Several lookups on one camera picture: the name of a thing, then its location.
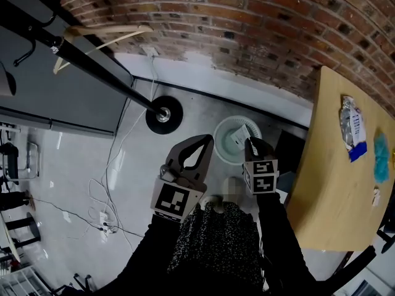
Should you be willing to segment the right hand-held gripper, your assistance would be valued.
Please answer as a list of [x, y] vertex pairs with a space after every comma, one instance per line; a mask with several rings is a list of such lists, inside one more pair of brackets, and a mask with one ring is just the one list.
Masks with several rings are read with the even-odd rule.
[[273, 147], [263, 139], [244, 142], [244, 181], [251, 194], [269, 194], [277, 189], [278, 160]]

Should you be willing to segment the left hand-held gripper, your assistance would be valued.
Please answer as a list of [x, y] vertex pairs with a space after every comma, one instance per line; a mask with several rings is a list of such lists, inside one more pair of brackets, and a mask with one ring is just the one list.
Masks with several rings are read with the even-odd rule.
[[[194, 165], [185, 161], [201, 148]], [[204, 183], [214, 139], [211, 134], [193, 136], [176, 144], [162, 165], [154, 183], [151, 209], [162, 218], [181, 223], [191, 213], [207, 190]]]

